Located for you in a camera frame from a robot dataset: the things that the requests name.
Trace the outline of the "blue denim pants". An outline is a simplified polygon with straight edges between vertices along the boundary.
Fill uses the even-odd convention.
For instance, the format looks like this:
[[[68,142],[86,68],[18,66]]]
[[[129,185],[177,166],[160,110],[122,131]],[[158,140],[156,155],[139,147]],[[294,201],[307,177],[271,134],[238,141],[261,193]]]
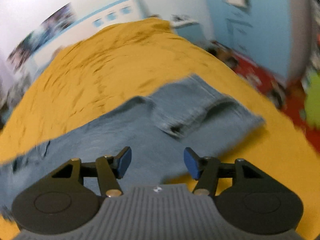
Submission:
[[[168,83],[150,96],[136,96],[116,109],[1,166],[1,210],[71,158],[84,162],[132,150],[122,189],[155,185],[186,172],[183,151],[218,157],[264,120],[239,101],[219,93],[197,75]]]

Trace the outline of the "yellow bed cover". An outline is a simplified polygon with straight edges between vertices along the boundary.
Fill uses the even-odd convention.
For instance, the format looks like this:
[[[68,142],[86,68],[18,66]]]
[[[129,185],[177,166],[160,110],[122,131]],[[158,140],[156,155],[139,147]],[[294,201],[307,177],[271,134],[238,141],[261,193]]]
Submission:
[[[27,90],[1,132],[1,163],[76,129],[126,100],[195,73],[265,119],[265,126],[223,156],[245,158],[295,191],[297,228],[319,234],[319,154],[304,133],[217,58],[173,34],[157,18],[115,24],[60,51]]]

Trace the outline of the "green object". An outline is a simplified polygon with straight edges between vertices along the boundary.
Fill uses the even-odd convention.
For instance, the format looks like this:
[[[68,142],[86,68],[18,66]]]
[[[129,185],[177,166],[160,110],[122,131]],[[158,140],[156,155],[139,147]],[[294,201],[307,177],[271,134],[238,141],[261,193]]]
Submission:
[[[309,68],[302,79],[302,86],[306,122],[310,127],[319,129],[319,71]]]

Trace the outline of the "photo poster strip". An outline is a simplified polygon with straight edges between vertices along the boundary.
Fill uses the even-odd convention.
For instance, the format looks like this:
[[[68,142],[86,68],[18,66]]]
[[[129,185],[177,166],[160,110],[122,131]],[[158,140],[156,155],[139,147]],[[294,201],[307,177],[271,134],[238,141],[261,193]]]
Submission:
[[[72,25],[75,19],[71,3],[68,3],[43,21],[9,54],[7,61],[11,64],[13,72],[17,72],[22,64],[46,42]]]

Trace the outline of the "blue wardrobe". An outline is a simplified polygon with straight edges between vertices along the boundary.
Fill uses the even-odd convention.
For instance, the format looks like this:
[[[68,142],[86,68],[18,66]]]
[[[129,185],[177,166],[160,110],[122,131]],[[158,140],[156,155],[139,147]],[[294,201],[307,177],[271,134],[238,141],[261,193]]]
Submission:
[[[205,0],[215,40],[249,57],[278,79],[289,79],[289,0]]]

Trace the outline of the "white blue headboard panel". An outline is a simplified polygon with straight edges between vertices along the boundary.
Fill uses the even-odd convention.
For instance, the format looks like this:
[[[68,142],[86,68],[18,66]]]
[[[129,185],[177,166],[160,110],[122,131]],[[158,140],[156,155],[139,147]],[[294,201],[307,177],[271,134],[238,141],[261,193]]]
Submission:
[[[144,18],[146,15],[140,0],[118,0],[102,7],[77,20],[37,50],[31,56],[33,72],[47,66],[58,48],[88,39],[109,25],[139,21]]]

